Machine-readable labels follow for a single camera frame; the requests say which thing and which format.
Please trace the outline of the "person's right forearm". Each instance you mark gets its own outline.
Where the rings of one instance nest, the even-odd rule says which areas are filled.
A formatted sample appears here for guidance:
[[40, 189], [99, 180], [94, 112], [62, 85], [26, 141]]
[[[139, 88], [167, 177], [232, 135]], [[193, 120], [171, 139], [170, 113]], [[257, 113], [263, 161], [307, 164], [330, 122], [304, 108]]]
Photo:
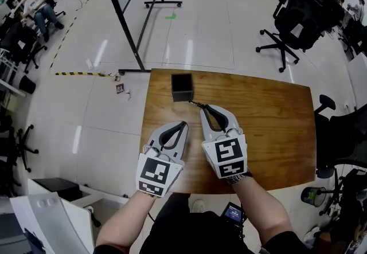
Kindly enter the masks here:
[[231, 184], [242, 207], [259, 234], [262, 245], [292, 226], [284, 206], [252, 177], [245, 176]]

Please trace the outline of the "small black screen device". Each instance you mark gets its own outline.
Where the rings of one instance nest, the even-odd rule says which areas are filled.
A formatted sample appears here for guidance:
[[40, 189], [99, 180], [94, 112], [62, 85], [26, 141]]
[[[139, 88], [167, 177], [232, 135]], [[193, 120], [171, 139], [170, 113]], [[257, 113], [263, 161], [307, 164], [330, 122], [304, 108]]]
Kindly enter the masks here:
[[221, 214], [221, 217], [227, 221], [234, 223], [237, 226], [243, 225], [244, 221], [247, 218], [243, 208], [232, 202], [228, 202], [227, 206]]

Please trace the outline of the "white machine housing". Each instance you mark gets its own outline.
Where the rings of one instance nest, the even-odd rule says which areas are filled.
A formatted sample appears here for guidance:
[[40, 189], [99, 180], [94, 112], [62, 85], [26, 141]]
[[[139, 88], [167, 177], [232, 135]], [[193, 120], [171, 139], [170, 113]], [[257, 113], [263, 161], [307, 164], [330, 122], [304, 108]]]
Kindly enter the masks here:
[[37, 238], [47, 254], [92, 254], [82, 242], [56, 192], [13, 197], [11, 206], [24, 233]]

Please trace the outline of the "black mesh office chair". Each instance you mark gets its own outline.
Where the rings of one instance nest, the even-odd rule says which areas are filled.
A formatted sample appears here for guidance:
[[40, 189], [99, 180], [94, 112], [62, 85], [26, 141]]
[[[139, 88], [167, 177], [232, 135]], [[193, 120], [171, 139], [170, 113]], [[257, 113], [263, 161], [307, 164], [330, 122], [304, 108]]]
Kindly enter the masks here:
[[311, 49], [323, 32], [343, 20], [344, 10], [337, 0], [279, 0], [273, 17], [278, 32], [261, 29], [259, 33], [268, 35], [275, 43], [258, 46], [256, 52], [279, 49], [282, 58], [279, 72], [282, 73], [286, 69], [286, 53], [297, 64], [299, 57], [294, 50]]

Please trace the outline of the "black cube box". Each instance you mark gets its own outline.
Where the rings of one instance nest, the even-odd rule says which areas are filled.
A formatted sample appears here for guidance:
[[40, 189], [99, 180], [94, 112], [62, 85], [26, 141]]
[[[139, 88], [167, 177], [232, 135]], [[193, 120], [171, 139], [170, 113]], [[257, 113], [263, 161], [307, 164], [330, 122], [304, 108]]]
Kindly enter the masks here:
[[191, 101], [193, 99], [193, 79], [191, 73], [171, 75], [171, 93], [173, 102]]

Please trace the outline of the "person's left forearm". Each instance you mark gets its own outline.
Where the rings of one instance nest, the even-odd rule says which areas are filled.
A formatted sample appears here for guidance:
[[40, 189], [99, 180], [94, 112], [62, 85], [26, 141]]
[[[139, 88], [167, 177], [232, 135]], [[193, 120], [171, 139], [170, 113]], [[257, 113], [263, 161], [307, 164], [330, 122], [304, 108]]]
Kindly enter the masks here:
[[128, 254], [144, 226], [156, 197], [137, 191], [124, 207], [119, 209], [102, 226], [96, 246], [108, 245]]

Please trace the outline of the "black chair base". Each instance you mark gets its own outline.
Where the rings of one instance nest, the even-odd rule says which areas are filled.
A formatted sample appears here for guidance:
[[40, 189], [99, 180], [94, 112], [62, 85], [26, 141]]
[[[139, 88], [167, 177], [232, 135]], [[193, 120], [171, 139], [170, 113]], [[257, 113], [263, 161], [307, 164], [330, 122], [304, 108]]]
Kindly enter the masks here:
[[319, 212], [319, 215], [330, 213], [332, 205], [341, 205], [342, 199], [348, 197], [357, 197], [361, 192], [367, 192], [367, 171], [361, 169], [352, 169], [346, 176], [337, 176], [335, 170], [335, 188], [333, 190], [326, 190], [324, 187], [317, 189], [317, 196], [322, 194], [331, 194], [324, 209]]

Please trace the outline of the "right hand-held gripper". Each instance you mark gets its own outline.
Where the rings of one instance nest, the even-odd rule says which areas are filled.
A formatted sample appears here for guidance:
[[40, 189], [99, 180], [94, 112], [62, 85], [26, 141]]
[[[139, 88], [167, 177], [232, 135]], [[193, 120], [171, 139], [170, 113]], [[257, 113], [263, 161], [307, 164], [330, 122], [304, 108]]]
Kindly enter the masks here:
[[213, 104], [200, 105], [207, 161], [219, 179], [247, 172], [247, 143], [235, 115]]

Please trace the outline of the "person's white shoe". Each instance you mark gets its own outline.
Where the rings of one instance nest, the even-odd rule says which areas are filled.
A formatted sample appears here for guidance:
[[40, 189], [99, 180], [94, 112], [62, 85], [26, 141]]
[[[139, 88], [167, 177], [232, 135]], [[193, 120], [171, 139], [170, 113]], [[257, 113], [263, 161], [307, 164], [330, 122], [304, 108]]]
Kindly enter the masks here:
[[201, 199], [196, 199], [192, 204], [192, 213], [203, 213], [205, 211], [205, 203]]

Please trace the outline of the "person's dark clothed legs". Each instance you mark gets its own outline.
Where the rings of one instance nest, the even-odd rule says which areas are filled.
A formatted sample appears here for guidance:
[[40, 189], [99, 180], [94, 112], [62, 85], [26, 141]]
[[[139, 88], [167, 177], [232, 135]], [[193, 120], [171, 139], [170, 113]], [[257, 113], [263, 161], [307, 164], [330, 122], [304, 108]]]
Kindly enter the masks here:
[[212, 211], [191, 213], [188, 195], [174, 193], [157, 215], [139, 254], [255, 254], [238, 229]]

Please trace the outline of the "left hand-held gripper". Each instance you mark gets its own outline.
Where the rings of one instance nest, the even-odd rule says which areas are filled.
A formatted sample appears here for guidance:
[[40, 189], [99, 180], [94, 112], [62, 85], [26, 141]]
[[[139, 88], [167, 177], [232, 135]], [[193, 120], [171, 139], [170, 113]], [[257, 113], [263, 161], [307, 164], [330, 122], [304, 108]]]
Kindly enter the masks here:
[[154, 130], [139, 154], [137, 190], [158, 198], [166, 195], [184, 168], [182, 156], [188, 131], [185, 121], [171, 122]]

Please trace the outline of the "black trash bin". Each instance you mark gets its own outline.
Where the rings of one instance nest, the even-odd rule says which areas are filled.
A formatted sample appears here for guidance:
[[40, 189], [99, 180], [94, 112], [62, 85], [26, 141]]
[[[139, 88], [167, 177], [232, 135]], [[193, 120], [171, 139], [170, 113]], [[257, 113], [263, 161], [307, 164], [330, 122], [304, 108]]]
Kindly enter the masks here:
[[24, 75], [19, 82], [19, 89], [28, 94], [33, 94], [36, 90], [36, 83]]

